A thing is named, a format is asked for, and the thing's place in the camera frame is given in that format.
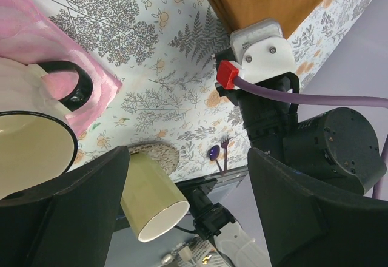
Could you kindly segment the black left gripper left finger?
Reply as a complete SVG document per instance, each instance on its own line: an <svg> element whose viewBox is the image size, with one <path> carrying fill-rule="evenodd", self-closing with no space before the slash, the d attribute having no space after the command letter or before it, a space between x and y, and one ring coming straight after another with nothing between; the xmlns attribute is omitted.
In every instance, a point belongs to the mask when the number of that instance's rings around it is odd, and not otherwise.
<svg viewBox="0 0 388 267"><path fill-rule="evenodd" d="M91 162L1 200L1 266L104 266L130 154Z"/></svg>

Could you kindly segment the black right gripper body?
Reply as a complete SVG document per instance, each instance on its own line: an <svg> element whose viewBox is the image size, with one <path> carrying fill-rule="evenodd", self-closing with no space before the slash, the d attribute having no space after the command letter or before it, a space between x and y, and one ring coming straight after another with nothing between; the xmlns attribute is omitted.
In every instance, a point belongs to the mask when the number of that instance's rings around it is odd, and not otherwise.
<svg viewBox="0 0 388 267"><path fill-rule="evenodd" d="M216 70L222 60L236 60L232 51L218 52L215 59ZM291 72L257 85L282 92L292 89L293 93L299 93L300 89L299 78ZM298 123L298 105L270 100L241 89L226 90L221 85L216 85L216 89L220 97L227 97L239 107L251 147L260 149L273 158L284 158L283 138Z"/></svg>

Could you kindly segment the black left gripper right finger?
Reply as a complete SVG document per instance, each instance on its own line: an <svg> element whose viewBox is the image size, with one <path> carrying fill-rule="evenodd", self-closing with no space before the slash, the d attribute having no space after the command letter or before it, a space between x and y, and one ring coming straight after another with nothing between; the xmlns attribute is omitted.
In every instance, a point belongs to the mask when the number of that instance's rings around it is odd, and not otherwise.
<svg viewBox="0 0 388 267"><path fill-rule="evenodd" d="M259 149L248 169L272 266L387 266L387 202L329 185Z"/></svg>

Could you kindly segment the purple fork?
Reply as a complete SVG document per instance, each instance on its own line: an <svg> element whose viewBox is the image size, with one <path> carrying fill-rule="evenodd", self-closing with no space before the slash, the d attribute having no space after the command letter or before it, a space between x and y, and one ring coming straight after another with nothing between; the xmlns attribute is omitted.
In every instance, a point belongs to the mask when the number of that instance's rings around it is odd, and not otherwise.
<svg viewBox="0 0 388 267"><path fill-rule="evenodd" d="M227 172L228 146L229 146L229 143L230 143L231 139L232 138L227 137L220 144L221 148L224 150L224 167L223 167L223 170L221 172L222 176L224 176L226 174L226 172Z"/></svg>

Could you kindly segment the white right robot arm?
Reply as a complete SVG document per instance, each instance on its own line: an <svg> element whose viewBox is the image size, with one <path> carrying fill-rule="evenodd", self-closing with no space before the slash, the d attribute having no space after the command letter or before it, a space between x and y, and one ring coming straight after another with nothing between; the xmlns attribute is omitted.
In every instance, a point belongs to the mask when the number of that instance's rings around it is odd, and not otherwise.
<svg viewBox="0 0 388 267"><path fill-rule="evenodd" d="M368 120L338 107L298 121L296 75L258 83L260 89L293 90L272 101L218 87L237 105L251 147L248 169L268 255L221 204L199 192L190 211L198 235L232 266L386 266L387 202L366 197L386 173L387 149Z"/></svg>

